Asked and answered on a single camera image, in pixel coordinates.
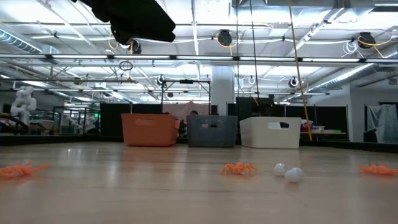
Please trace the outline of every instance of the wall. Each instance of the wall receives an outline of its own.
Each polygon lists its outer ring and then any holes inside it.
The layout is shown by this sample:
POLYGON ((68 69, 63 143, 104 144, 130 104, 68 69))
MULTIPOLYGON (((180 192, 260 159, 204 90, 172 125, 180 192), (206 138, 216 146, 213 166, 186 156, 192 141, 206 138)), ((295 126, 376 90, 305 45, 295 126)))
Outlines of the wall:
POLYGON ((354 116, 353 123, 353 141, 363 142, 363 133, 365 132, 365 111, 364 107, 379 106, 379 102, 398 103, 398 91, 380 91, 352 88, 350 91, 351 106, 354 116))

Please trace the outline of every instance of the white storage bin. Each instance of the white storage bin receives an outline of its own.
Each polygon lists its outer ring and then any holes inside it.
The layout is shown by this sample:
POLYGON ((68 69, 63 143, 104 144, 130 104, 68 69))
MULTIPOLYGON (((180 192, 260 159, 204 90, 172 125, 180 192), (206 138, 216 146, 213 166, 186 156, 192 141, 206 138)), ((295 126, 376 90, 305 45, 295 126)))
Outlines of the white storage bin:
POLYGON ((298 149, 301 118, 252 117, 240 121, 242 145, 298 149))

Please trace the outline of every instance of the orange storage bin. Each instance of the orange storage bin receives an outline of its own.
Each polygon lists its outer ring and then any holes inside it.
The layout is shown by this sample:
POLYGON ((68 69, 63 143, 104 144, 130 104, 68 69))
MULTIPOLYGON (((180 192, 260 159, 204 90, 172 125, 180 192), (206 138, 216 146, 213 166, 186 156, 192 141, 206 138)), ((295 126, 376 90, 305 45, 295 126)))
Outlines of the orange storage bin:
POLYGON ((122 114, 122 124, 127 146, 172 146, 180 127, 169 114, 122 114))

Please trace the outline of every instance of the orange plastic object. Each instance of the orange plastic object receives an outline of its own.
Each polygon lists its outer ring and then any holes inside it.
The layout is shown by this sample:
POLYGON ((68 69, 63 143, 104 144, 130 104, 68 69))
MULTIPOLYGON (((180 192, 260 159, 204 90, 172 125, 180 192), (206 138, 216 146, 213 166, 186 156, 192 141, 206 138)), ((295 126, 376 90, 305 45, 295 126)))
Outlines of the orange plastic object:
POLYGON ((240 175, 244 175, 246 173, 247 169, 250 171, 250 174, 252 174, 253 170, 257 170, 257 168, 255 168, 251 164, 243 164, 241 162, 237 162, 235 165, 234 164, 226 164, 223 167, 223 169, 221 170, 220 174, 226 175, 226 171, 228 169, 231 174, 240 174, 240 175))
POLYGON ((33 162, 28 162, 25 165, 14 165, 14 166, 7 166, 5 168, 0 169, 0 177, 5 177, 8 179, 12 179, 15 177, 22 177, 25 175, 31 175, 34 172, 42 171, 48 168, 50 165, 42 165, 37 168, 32 167, 33 162))
POLYGON ((122 114, 122 124, 127 146, 172 146, 180 127, 169 114, 122 114))
POLYGON ((367 167, 364 167, 362 165, 359 165, 358 167, 364 174, 389 175, 389 176, 398 174, 398 169, 391 169, 388 166, 382 164, 381 162, 379 162, 378 166, 371 164, 370 166, 367 167))

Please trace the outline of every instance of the yellow pole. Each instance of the yellow pole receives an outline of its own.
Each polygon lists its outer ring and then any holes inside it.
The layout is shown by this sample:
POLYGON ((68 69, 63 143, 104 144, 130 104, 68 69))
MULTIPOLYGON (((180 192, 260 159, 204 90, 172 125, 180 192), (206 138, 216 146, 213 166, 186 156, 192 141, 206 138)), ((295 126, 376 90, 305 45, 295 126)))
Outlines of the yellow pole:
POLYGON ((307 102, 305 102, 303 84, 301 83, 301 78, 300 78, 299 59, 297 58, 296 37, 294 35, 293 15, 292 15, 292 0, 289 0, 289 11, 290 11, 290 21, 292 23, 293 46, 294 46, 294 54, 295 54, 295 59, 296 59, 298 83, 300 84, 301 96, 303 98, 303 103, 304 103, 305 119, 307 120, 307 124, 308 124, 308 135, 310 136, 310 141, 312 141, 311 126, 310 126, 310 121, 308 120, 307 102))

